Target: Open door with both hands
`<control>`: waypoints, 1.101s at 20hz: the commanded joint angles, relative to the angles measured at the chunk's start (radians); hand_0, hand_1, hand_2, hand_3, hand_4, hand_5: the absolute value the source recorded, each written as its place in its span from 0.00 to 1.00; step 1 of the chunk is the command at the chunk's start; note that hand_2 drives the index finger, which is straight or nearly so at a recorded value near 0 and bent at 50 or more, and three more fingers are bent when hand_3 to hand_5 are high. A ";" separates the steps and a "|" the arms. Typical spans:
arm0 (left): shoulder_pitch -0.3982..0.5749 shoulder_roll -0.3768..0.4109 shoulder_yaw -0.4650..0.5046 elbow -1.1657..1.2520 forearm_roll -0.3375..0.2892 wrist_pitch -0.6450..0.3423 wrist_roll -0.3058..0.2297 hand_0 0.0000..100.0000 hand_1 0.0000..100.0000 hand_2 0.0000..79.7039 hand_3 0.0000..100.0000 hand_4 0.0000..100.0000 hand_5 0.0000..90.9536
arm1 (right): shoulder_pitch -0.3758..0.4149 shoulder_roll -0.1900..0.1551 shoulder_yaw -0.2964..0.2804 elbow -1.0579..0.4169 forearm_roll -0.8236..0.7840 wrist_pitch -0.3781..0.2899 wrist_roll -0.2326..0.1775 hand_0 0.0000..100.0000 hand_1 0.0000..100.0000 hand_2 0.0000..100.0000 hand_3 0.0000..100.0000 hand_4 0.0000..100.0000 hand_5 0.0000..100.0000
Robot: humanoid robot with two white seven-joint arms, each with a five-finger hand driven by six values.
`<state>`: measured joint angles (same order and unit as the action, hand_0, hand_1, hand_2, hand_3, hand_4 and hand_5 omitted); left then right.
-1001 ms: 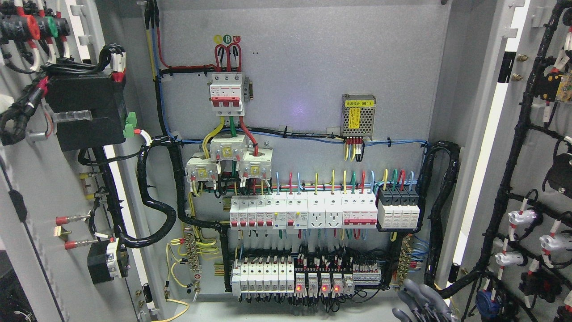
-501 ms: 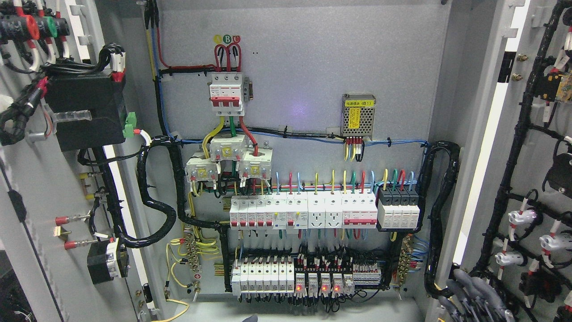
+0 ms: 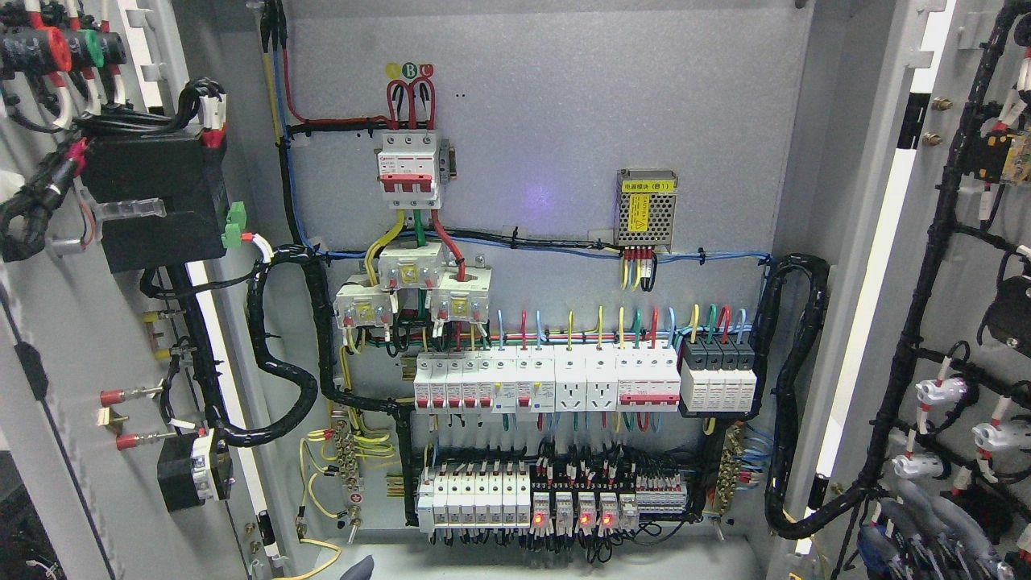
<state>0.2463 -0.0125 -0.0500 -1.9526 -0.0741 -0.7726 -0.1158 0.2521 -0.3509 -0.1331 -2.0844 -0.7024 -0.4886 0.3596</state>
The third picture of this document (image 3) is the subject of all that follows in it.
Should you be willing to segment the dark grey robot hand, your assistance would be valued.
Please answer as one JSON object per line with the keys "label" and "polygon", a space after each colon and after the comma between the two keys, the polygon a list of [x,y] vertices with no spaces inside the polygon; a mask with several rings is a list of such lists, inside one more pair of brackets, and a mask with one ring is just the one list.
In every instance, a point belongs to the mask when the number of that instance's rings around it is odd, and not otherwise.
{"label": "dark grey robot hand", "polygon": [[879,500],[892,531],[862,528],[861,537],[892,579],[1015,579],[994,544],[969,514],[947,499],[931,498],[913,482],[897,485],[898,500]]}

